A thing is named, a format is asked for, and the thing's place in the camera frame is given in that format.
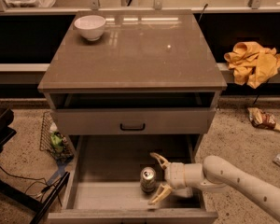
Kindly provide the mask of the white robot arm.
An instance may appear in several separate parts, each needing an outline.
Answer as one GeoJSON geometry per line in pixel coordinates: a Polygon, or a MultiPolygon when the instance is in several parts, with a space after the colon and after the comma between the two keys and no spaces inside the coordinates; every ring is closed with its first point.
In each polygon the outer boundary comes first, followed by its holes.
{"type": "Polygon", "coordinates": [[[150,156],[164,171],[166,183],[159,185],[149,205],[161,202],[178,189],[217,192],[229,186],[280,222],[280,188],[240,170],[219,156],[207,156],[203,163],[169,162],[155,152],[150,156]]]}

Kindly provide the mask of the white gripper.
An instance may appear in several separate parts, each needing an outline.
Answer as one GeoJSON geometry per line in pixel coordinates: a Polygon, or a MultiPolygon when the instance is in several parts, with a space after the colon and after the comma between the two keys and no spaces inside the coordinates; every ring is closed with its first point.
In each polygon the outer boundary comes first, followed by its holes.
{"type": "Polygon", "coordinates": [[[155,205],[167,198],[173,189],[185,189],[189,187],[190,165],[181,162],[168,162],[162,155],[151,152],[150,156],[154,158],[165,170],[164,178],[167,184],[160,184],[154,196],[148,201],[149,205],[155,205]]]}

